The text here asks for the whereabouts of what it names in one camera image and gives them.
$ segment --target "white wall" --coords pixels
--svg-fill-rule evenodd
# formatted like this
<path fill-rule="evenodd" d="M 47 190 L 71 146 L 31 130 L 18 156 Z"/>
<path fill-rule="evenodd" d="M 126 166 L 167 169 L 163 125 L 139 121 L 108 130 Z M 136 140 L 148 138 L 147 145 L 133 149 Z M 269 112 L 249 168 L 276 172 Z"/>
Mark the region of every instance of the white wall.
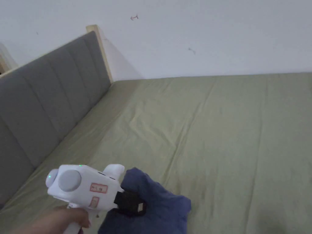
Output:
<path fill-rule="evenodd" d="M 311 0 L 0 0 L 0 6 L 0 50 L 18 65 L 98 24 L 115 80 L 312 71 Z"/>

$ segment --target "red label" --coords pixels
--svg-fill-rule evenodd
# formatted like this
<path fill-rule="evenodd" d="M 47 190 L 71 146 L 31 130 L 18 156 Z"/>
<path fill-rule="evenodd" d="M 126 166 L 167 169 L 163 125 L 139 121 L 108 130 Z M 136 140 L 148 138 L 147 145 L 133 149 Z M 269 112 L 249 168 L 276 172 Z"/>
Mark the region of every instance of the red label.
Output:
<path fill-rule="evenodd" d="M 90 202 L 89 207 L 90 207 L 90 208 L 93 208 L 93 209 L 96 208 L 97 205 L 99 204 L 99 200 L 100 200 L 99 197 L 93 197 L 92 200 L 91 200 L 91 202 Z"/>
<path fill-rule="evenodd" d="M 96 193 L 106 193 L 107 188 L 107 185 L 92 183 L 90 186 L 90 191 Z"/>

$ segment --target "hand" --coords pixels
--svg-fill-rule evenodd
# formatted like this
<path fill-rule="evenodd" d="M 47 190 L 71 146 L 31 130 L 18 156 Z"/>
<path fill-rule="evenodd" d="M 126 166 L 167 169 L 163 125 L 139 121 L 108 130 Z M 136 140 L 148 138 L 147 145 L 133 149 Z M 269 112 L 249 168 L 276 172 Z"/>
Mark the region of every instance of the hand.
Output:
<path fill-rule="evenodd" d="M 59 207 L 46 214 L 43 218 L 36 220 L 32 225 L 24 227 L 18 232 L 22 234 L 62 234 L 72 222 L 81 227 L 90 227 L 88 212 L 82 208 Z"/>

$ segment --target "wooden post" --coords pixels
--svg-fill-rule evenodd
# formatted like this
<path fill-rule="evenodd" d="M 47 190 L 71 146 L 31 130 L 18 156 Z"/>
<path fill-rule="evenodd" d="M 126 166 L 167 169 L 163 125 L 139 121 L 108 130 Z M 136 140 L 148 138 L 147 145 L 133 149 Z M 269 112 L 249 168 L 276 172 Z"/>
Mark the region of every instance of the wooden post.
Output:
<path fill-rule="evenodd" d="M 0 54 L 0 73 L 3 74 L 10 70 L 9 66 L 7 65 L 5 59 L 3 56 Z"/>
<path fill-rule="evenodd" d="M 94 31 L 95 34 L 96 34 L 96 37 L 98 39 L 98 42 L 99 42 L 99 45 L 100 45 L 100 49 L 101 49 L 101 52 L 102 52 L 103 60 L 104 60 L 104 63 L 105 63 L 106 71 L 107 71 L 108 77 L 110 79 L 110 83 L 112 84 L 113 83 L 113 78 L 112 78 L 112 74 L 110 73 L 110 66 L 108 65 L 108 61 L 107 61 L 107 57 L 106 57 L 106 54 L 105 54 L 104 46 L 103 46 L 103 43 L 102 43 L 102 40 L 101 40 L 101 36 L 100 36 L 99 27 L 96 24 L 94 24 L 94 25 L 88 25 L 86 27 L 86 29 L 87 29 L 87 32 Z"/>

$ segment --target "blue cloth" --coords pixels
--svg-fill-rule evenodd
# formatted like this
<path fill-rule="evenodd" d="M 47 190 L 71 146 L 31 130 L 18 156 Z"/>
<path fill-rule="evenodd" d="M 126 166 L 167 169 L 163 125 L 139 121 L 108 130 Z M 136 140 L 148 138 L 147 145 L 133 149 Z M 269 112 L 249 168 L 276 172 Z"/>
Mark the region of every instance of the blue cloth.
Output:
<path fill-rule="evenodd" d="M 98 234 L 186 233 L 190 199 L 172 194 L 137 168 L 127 170 L 121 187 L 137 192 L 146 201 L 146 214 L 128 217 L 109 211 Z"/>

